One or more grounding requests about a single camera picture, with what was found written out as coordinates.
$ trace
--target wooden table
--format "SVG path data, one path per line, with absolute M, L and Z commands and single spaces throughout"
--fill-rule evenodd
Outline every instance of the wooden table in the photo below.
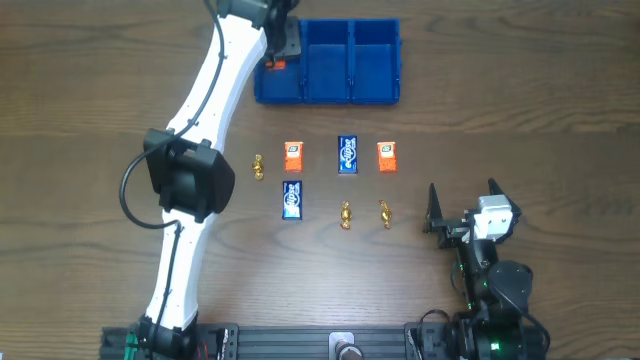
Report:
M 549 357 L 640 354 L 637 1 L 303 0 L 295 13 L 400 18 L 401 101 L 268 107 L 247 85 L 202 322 L 402 324 L 464 310 L 454 251 L 421 232 L 427 190 L 460 216 L 495 177 L 524 212 L 499 255 L 535 271 L 530 308 L 552 334 Z M 160 254 L 160 232 L 120 210 L 122 173 L 184 101 L 212 23 L 198 1 L 8 0 L 0 28 L 0 352 L 96 358 L 102 326 L 145 310 Z M 342 133 L 359 135 L 355 177 L 336 174 Z M 280 219 L 287 140 L 306 144 L 301 223 Z M 391 140 L 399 172 L 381 175 L 375 143 Z M 144 167 L 128 199 L 160 219 Z

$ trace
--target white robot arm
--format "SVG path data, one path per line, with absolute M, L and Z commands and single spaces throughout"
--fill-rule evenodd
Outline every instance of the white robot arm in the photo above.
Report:
M 142 348 L 173 359 L 191 358 L 196 348 L 197 288 L 206 241 L 235 182 L 222 156 L 229 123 L 261 59 L 292 55 L 281 50 L 287 13 L 297 1 L 218 0 L 220 17 L 208 0 L 205 4 L 215 16 L 216 30 L 195 84 L 167 129 L 149 131 L 145 152 L 130 165 L 120 190 L 129 219 L 145 228 L 164 228 L 155 291 L 136 331 Z M 143 159 L 160 195 L 163 224 L 138 220 L 124 199 L 129 174 Z

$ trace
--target blue wrapper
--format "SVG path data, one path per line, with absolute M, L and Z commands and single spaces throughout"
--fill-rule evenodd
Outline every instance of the blue wrapper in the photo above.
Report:
M 302 181 L 283 181 L 282 220 L 302 220 Z
M 339 174 L 358 173 L 357 138 L 355 135 L 338 136 Z

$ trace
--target wooden surface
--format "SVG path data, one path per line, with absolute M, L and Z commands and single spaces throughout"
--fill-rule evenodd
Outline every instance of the wooden surface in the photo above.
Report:
M 394 107 L 265 107 L 252 84 L 225 156 L 236 191 L 200 279 L 202 322 L 402 324 L 465 304 L 453 251 L 421 233 L 430 182 L 460 216 L 495 177 L 522 207 L 502 259 L 535 271 L 550 358 L 640 354 L 640 3 L 303 0 L 301 17 L 399 17 Z M 93 359 L 102 326 L 145 310 L 161 234 L 117 201 L 149 127 L 184 101 L 212 24 L 199 1 L 0 3 L 0 352 Z M 336 175 L 356 133 L 361 172 Z M 304 214 L 283 222 L 282 144 L 305 142 Z M 376 170 L 396 141 L 399 173 Z M 265 156 L 266 177 L 250 169 Z M 146 170 L 129 201 L 160 209 Z M 378 200 L 393 211 L 390 231 Z M 350 200 L 353 229 L 338 226 Z

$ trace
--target blue plastic bin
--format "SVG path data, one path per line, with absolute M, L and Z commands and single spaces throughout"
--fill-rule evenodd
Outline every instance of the blue plastic bin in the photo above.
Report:
M 300 20 L 302 54 L 281 70 L 256 67 L 263 104 L 395 104 L 400 98 L 397 19 Z

